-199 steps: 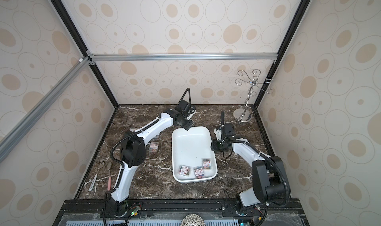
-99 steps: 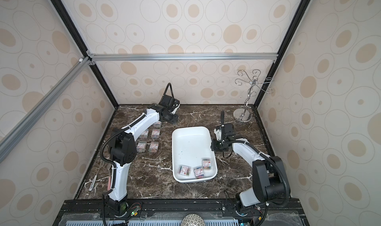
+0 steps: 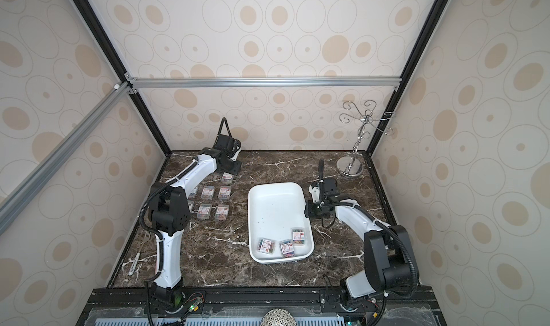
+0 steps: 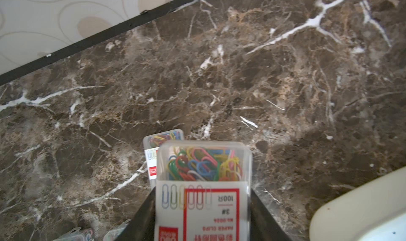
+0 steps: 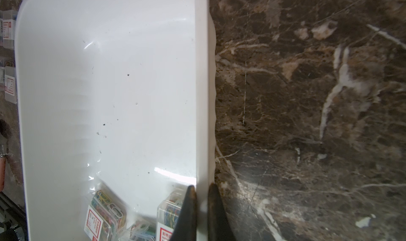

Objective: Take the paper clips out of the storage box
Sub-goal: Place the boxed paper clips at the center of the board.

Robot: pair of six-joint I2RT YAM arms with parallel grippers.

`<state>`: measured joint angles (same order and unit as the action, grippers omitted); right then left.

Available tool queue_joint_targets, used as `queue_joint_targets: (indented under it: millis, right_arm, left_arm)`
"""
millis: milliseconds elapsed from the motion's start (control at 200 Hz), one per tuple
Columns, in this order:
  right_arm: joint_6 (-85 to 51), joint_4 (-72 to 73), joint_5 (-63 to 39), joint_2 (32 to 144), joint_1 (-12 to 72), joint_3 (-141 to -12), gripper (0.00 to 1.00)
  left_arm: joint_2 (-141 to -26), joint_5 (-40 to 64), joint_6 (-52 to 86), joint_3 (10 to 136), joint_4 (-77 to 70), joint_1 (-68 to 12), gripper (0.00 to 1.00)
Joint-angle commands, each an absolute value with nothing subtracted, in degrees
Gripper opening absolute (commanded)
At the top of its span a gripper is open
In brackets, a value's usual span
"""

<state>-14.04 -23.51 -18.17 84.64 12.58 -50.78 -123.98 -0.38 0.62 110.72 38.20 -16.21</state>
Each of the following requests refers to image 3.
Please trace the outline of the white plastic storage tray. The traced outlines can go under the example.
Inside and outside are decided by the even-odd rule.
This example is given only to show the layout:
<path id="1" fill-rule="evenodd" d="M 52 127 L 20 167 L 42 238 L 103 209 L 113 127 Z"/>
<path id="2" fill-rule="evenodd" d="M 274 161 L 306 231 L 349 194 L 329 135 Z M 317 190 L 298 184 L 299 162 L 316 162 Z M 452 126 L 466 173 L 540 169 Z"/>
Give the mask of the white plastic storage tray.
<path id="1" fill-rule="evenodd" d="M 249 253 L 260 264 L 278 264 L 308 258 L 315 249 L 311 223 L 305 217 L 305 196 L 297 183 L 260 184 L 248 194 Z M 283 258 L 280 243 L 292 240 L 292 230 L 302 228 L 306 242 L 295 246 L 295 256 Z M 261 238 L 275 241 L 273 254 L 261 254 L 257 246 Z"/>

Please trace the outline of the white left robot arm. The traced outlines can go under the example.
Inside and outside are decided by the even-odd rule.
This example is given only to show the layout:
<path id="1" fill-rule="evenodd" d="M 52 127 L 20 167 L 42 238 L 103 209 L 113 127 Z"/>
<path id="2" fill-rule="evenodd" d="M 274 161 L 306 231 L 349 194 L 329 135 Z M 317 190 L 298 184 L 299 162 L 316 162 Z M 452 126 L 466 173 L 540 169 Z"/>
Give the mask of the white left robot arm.
<path id="1" fill-rule="evenodd" d="M 199 152 L 183 171 L 167 182 L 153 184 L 140 210 L 139 223 L 156 237 L 157 267 L 153 282 L 173 290 L 181 283 L 180 245 L 191 218 L 188 195 L 214 172 L 237 175 L 241 142 L 229 135 L 217 136 L 212 147 Z"/>

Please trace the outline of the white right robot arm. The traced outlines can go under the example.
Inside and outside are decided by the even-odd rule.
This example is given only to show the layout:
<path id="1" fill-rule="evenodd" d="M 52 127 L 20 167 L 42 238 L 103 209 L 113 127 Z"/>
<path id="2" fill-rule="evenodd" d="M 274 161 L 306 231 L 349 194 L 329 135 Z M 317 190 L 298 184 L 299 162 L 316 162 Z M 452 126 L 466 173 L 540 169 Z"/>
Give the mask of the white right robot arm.
<path id="1" fill-rule="evenodd" d="M 305 217 L 332 218 L 348 225 L 364 242 L 364 269 L 344 281 L 351 299 L 392 293 L 410 298 L 418 289 L 419 271 L 407 230 L 387 224 L 338 190 L 333 178 L 310 184 Z"/>

